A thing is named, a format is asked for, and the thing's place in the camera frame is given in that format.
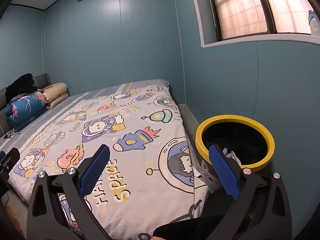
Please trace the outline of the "black clothing pile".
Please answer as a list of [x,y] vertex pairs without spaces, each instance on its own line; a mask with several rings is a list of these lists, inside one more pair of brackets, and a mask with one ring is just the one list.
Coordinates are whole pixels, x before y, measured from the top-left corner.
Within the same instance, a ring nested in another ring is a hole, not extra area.
[[9,85],[5,90],[5,100],[8,105],[11,100],[21,94],[30,94],[38,90],[34,85],[33,75],[31,73],[24,74]]

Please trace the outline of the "beige patterned pillow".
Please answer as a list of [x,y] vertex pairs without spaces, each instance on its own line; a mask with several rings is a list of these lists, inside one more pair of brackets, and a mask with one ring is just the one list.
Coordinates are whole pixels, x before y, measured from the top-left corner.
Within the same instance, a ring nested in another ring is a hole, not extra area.
[[55,83],[41,88],[40,92],[43,94],[46,103],[50,103],[67,92],[67,85],[63,82]]

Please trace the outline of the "window with white frame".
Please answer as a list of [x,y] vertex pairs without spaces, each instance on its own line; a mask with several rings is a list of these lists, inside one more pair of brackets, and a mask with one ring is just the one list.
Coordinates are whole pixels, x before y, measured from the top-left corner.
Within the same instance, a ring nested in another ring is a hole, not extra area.
[[193,0],[202,48],[253,40],[319,43],[315,0]]

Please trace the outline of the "white crumpled tissue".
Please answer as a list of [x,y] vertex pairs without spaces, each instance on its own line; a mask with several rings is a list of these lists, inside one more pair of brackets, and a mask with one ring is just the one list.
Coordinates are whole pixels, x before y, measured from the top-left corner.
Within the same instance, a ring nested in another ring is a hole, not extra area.
[[236,154],[235,154],[233,151],[228,152],[227,148],[224,148],[222,152],[223,152],[223,154],[224,154],[227,158],[233,159],[234,161],[237,162],[237,164],[238,164],[239,166],[241,166],[241,161],[240,161],[240,159],[236,156]]

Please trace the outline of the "yellow rimmed trash bin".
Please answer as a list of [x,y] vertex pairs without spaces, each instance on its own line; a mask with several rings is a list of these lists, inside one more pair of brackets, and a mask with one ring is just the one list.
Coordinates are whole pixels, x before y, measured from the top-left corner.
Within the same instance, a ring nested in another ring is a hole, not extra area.
[[269,176],[276,145],[271,132],[259,122],[240,115],[217,115],[204,120],[195,133],[195,152],[209,194],[222,192],[222,184],[209,160],[209,148],[217,144],[223,151],[233,151],[241,168]]

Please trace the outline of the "blue floral folded quilt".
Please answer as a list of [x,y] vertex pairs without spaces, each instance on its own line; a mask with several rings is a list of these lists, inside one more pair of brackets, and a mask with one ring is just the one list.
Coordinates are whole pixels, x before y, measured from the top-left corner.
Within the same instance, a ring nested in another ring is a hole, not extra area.
[[19,132],[45,112],[46,99],[40,91],[14,97],[5,110],[5,119],[14,132]]

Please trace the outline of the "cartoon space print bedsheet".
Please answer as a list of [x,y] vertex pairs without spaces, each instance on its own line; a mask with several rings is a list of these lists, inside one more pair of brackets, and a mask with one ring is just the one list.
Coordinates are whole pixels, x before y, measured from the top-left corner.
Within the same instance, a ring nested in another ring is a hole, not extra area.
[[199,218],[209,193],[165,80],[71,96],[1,137],[21,157],[9,183],[29,202],[36,176],[77,168],[105,144],[110,159],[86,203],[113,239],[148,239],[162,225]]

